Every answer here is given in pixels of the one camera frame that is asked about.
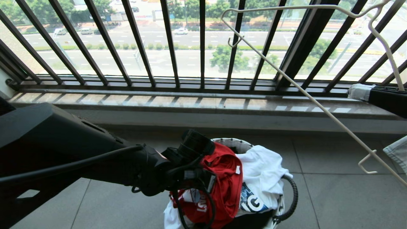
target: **white laundry basket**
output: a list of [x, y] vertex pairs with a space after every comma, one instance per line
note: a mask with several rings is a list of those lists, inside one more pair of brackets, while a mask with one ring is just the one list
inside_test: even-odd
[[[218, 138], [212, 139], [212, 141], [231, 148], [237, 154], [244, 154], [253, 147], [252, 144], [236, 138]], [[288, 219], [288, 217], [290, 217], [294, 213], [295, 208], [297, 207], [298, 202], [297, 185], [295, 184], [293, 179], [291, 179], [289, 176], [283, 175], [281, 179], [285, 179], [288, 182], [290, 182], [294, 192], [293, 202], [291, 203], [290, 209], [284, 213], [284, 195], [280, 195], [280, 198], [278, 199], [277, 210], [272, 210], [272, 217], [263, 227], [264, 229], [276, 228], [281, 221]]]

